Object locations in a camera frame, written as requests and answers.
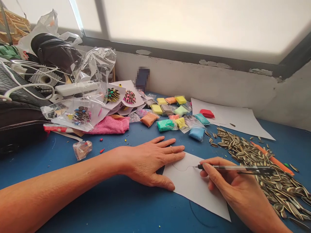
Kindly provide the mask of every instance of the black leather bag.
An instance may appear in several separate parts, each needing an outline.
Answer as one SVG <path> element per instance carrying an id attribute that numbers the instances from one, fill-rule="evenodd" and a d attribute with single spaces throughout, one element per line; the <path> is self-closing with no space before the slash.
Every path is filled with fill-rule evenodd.
<path id="1" fill-rule="evenodd" d="M 21 84 L 28 84 L 20 75 L 10 70 Z M 0 65 L 0 94 L 18 86 Z M 44 98 L 35 88 L 27 89 L 38 97 Z M 0 155 L 16 151 L 18 148 L 45 139 L 47 133 L 43 124 L 49 123 L 41 113 L 41 106 L 49 106 L 51 102 L 39 100 L 19 89 L 10 95 L 13 101 L 0 100 Z"/>

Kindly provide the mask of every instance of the white power strip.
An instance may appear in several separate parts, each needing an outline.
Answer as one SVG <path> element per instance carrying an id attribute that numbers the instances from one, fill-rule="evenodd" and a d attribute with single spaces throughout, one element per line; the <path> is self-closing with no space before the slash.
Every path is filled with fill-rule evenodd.
<path id="1" fill-rule="evenodd" d="M 79 83 L 65 84 L 56 86 L 55 89 L 62 96 L 69 96 L 78 93 L 93 91 L 98 88 L 98 83 L 93 81 L 85 81 Z"/>

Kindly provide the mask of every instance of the pile of sunflower seeds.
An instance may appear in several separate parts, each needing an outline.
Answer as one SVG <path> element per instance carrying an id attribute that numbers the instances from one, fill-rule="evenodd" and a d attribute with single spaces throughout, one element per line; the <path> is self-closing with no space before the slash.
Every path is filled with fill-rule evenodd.
<path id="1" fill-rule="evenodd" d="M 296 181 L 290 173 L 284 172 L 279 166 L 269 160 L 274 154 L 272 154 L 268 145 L 267 153 L 263 154 L 257 147 L 253 146 L 244 138 L 240 138 L 219 127 L 217 127 L 217 130 L 218 134 L 213 133 L 215 139 L 217 137 L 221 138 L 221 142 L 217 144 L 213 143 L 214 140 L 211 135 L 205 131 L 210 137 L 209 142 L 211 146 L 220 146 L 228 149 L 229 154 L 234 160 L 239 162 L 240 165 L 270 166 L 274 168 L 275 172 L 273 175 L 256 175 L 256 180 L 279 217 L 286 219 L 287 214 L 285 210 L 287 210 L 298 220 L 311 220 L 311 212 L 304 209 L 298 201 L 298 198 L 300 198 L 311 206 L 311 194 L 301 183 Z M 289 217 L 289 219 L 304 230 L 310 230 L 310 228 L 302 222 L 291 217 Z"/>

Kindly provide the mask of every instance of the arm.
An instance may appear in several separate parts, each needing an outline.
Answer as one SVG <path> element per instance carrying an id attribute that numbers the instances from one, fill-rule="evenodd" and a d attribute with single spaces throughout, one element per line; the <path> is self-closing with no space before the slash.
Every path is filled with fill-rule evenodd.
<path id="1" fill-rule="evenodd" d="M 239 218 L 253 232 L 290 233 L 277 216 L 253 175 L 238 174 L 236 171 L 219 173 L 211 165 L 236 165 L 228 160 L 215 157 L 200 162 L 204 170 L 202 177 L 209 175 L 208 188 L 218 188 Z"/>
<path id="2" fill-rule="evenodd" d="M 35 232 L 58 211 L 98 183 L 124 174 L 147 186 L 174 190 L 155 172 L 182 159 L 184 146 L 167 147 L 175 139 L 158 137 L 137 147 L 118 147 L 77 164 L 0 190 L 0 232 Z"/>

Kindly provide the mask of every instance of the blue clay packet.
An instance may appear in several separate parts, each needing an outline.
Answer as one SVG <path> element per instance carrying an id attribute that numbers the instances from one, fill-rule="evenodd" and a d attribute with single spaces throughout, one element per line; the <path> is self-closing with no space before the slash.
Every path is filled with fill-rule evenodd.
<path id="1" fill-rule="evenodd" d="M 197 118 L 203 125 L 209 125 L 210 122 L 205 118 L 205 116 L 203 116 L 202 113 L 196 114 L 194 115 L 195 118 Z"/>
<path id="2" fill-rule="evenodd" d="M 203 128 L 192 128 L 190 130 L 189 136 L 203 142 L 204 129 Z"/>

